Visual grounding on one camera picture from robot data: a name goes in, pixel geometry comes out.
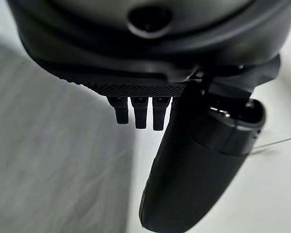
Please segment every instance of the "thin wire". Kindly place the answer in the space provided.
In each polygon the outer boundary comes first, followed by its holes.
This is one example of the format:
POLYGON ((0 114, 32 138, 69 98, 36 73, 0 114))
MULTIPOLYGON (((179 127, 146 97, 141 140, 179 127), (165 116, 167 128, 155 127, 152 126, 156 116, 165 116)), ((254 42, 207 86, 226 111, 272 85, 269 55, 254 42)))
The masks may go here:
POLYGON ((291 141, 291 138, 287 138, 287 139, 284 139, 284 140, 281 140, 281 141, 273 142, 273 143, 266 144, 266 145, 259 146, 259 147, 254 147, 254 150, 265 148, 265 147, 269 147, 269 146, 273 146, 273 145, 277 145, 277 144, 284 143, 284 142, 289 142, 289 141, 291 141))

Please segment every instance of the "black clip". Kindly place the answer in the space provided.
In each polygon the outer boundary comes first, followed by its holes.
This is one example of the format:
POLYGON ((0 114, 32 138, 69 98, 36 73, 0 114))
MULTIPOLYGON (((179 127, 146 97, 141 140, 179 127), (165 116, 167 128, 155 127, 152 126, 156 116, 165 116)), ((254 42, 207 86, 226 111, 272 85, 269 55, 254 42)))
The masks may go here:
POLYGON ((135 111, 136 128, 146 128, 147 105, 149 98, 131 98, 131 104, 135 111))
POLYGON ((164 120, 166 109, 169 106, 171 98, 159 97, 153 98, 153 129, 162 131, 164 129, 164 120))
POLYGON ((118 124, 128 124, 128 98, 107 97, 110 105, 115 109, 116 121, 118 124))

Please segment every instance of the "round hole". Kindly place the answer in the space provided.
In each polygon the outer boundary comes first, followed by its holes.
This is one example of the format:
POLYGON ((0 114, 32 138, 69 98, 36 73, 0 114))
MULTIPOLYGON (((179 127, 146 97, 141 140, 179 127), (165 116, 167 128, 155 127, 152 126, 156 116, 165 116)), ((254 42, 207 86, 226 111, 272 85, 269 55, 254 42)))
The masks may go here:
POLYGON ((164 7, 146 6, 132 10, 128 15, 128 20, 128 29, 133 34, 154 39, 169 31, 172 14, 164 7))

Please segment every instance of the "white surface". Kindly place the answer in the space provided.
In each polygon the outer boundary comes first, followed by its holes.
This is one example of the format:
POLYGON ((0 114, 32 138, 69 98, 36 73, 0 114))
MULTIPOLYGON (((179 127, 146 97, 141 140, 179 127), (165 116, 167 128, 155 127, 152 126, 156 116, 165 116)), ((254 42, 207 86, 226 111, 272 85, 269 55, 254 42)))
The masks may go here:
MULTIPOLYGON (((5 3, 0 0, 0 38, 22 51, 5 3)), ((263 146, 291 138, 291 36, 282 50, 283 67, 276 82, 257 88, 254 97, 268 109, 268 122, 257 143, 263 146)), ((132 176, 129 233, 145 233, 138 209, 162 133, 137 131, 132 176)), ((291 141, 266 147, 244 164, 229 189, 192 233, 282 233, 291 232, 291 141)))

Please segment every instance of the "black plastic housing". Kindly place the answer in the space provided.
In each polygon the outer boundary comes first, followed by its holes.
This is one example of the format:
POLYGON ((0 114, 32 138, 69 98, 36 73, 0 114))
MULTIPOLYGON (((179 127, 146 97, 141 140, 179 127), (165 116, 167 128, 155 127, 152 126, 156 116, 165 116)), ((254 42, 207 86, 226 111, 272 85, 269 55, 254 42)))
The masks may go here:
POLYGON ((8 3, 25 49, 40 66, 106 96, 180 96, 179 83, 194 64, 265 63, 278 54, 291 26, 291 0, 256 0, 211 27, 154 40, 97 25, 49 0, 8 3))
POLYGON ((210 109, 196 89, 190 84, 174 104, 143 193, 140 221, 154 232, 183 233, 198 223, 226 190, 265 123, 265 109, 256 100, 235 119, 210 109))

